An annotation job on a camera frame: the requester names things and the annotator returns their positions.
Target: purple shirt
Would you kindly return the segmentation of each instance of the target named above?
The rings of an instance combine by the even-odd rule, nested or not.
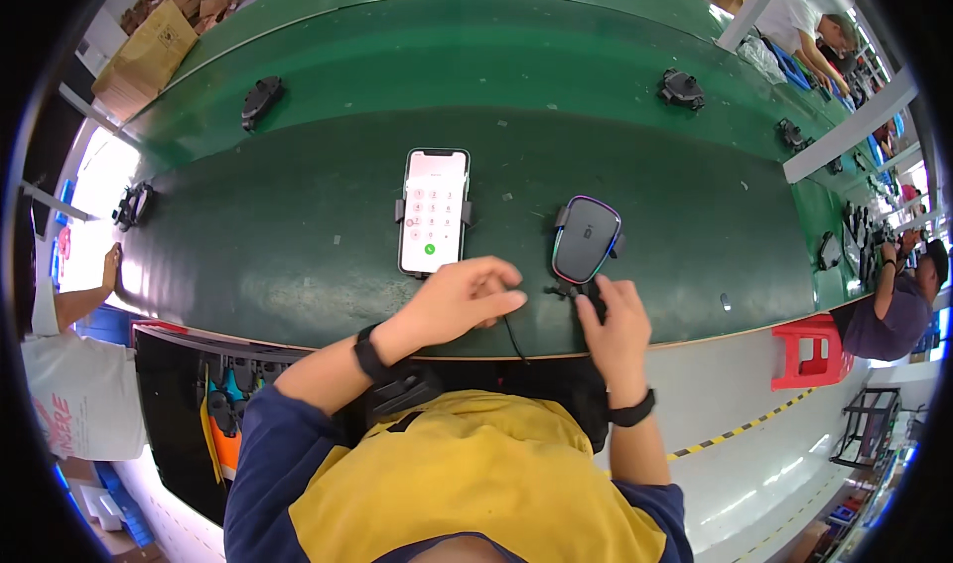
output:
[[[917,281],[906,274],[894,281],[894,295],[883,320],[874,312],[874,296],[857,303],[854,318],[843,336],[843,348],[861,358],[897,360],[910,354],[933,317]]]

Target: cable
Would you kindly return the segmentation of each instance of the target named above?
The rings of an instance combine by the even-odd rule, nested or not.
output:
[[[525,364],[530,364],[530,361],[526,360],[526,357],[523,356],[522,350],[519,349],[519,344],[517,344],[517,336],[513,334],[513,328],[510,327],[510,320],[506,318],[506,315],[503,315],[503,321],[506,323],[506,331],[510,332],[510,341],[513,342],[513,350],[517,351],[519,359]]]

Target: smartphone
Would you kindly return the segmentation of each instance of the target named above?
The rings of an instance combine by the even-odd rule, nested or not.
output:
[[[434,273],[463,257],[461,214],[469,190],[469,153],[463,149],[411,149],[404,168],[401,272]]]

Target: black cap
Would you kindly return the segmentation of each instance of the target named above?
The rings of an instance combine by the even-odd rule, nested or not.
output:
[[[933,262],[937,269],[937,288],[947,282],[947,276],[950,271],[949,256],[947,247],[942,240],[931,240],[926,243],[926,256]]]

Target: wrist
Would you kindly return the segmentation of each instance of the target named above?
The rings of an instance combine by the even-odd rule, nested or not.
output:
[[[370,339],[384,366],[393,366],[423,347],[413,341],[412,334],[404,330],[394,317],[375,327]]]
[[[609,391],[609,408],[612,410],[630,408],[641,403],[649,390],[641,362],[627,368],[625,372],[603,375],[603,378]]]

